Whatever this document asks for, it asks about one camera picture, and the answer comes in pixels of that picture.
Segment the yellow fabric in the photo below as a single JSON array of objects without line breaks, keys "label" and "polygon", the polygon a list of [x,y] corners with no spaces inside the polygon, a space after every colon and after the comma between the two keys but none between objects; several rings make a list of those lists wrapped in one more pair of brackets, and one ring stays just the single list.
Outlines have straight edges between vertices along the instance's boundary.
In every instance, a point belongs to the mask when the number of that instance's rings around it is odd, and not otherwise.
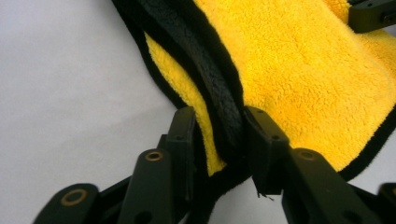
[{"label": "yellow fabric", "polygon": [[[292,147],[337,171],[353,161],[396,102],[396,38],[356,35],[345,0],[195,0],[235,64],[245,105],[266,111]],[[147,36],[164,78],[194,106],[210,175],[224,167],[205,102],[177,62]]]}]

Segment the white background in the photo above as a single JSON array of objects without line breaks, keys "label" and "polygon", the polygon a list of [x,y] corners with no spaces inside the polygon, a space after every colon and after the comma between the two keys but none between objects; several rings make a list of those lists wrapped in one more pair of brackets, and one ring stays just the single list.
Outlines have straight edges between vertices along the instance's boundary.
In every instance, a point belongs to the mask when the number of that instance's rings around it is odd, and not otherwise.
[{"label": "white background", "polygon": [[[0,223],[32,223],[69,185],[103,190],[130,175],[174,112],[110,0],[2,1]],[[371,192],[395,182],[395,147],[396,134],[352,182]],[[258,199],[249,180],[210,223],[286,223],[274,199]]]}]

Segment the black plastic bracket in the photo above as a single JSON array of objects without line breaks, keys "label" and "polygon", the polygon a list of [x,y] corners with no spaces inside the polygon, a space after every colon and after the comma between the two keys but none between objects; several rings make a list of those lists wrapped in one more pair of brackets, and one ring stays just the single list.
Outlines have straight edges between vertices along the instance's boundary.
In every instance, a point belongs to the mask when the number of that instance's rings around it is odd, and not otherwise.
[{"label": "black plastic bracket", "polygon": [[283,187],[281,165],[290,149],[289,138],[258,108],[246,106],[245,118],[248,165],[256,190],[262,195],[280,194]]},{"label": "black plastic bracket", "polygon": [[193,172],[194,172],[194,131],[195,112],[190,106],[179,109],[172,120],[164,142],[158,145],[166,149],[172,157],[174,192],[177,197],[192,200]]},{"label": "black plastic bracket", "polygon": [[377,224],[353,188],[316,151],[296,148],[285,163],[282,204],[289,223]]},{"label": "black plastic bracket", "polygon": [[117,224],[173,224],[172,163],[163,149],[140,154]]},{"label": "black plastic bracket", "polygon": [[98,188],[92,184],[76,184],[60,190],[35,219],[35,224],[97,223],[100,216]]},{"label": "black plastic bracket", "polygon": [[348,25],[356,33],[367,33],[396,24],[396,0],[350,0]]}]

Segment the yellow microfiber towel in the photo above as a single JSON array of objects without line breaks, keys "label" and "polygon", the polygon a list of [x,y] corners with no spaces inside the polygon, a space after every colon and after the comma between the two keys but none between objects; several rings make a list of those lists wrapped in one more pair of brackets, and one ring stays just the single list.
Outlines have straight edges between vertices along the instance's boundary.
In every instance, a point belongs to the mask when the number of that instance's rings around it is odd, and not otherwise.
[{"label": "yellow microfiber towel", "polygon": [[266,111],[292,147],[314,149],[346,179],[394,130],[396,38],[355,34],[346,0],[114,3],[160,88],[194,107],[208,175],[237,163],[239,149],[221,151],[243,145],[243,105]]}]

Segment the hole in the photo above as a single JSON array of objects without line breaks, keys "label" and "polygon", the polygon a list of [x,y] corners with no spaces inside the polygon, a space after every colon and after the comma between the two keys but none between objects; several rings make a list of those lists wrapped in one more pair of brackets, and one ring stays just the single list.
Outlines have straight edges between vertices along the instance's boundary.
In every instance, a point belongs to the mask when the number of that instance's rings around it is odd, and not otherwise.
[{"label": "hole", "polygon": [[309,151],[301,151],[298,155],[307,161],[314,161],[316,159],[316,156]]},{"label": "hole", "polygon": [[153,151],[146,155],[148,161],[160,161],[163,158],[163,154],[159,151]]},{"label": "hole", "polygon": [[361,224],[362,223],[362,219],[361,216],[359,216],[358,214],[352,212],[352,211],[345,211],[343,213],[343,217],[348,220],[350,223],[354,223],[354,224]]},{"label": "hole", "polygon": [[87,197],[87,190],[85,189],[73,189],[67,192],[61,199],[61,204],[64,206],[74,206]]},{"label": "hole", "polygon": [[147,224],[152,220],[152,215],[150,212],[141,212],[134,217],[134,223],[136,224]]}]

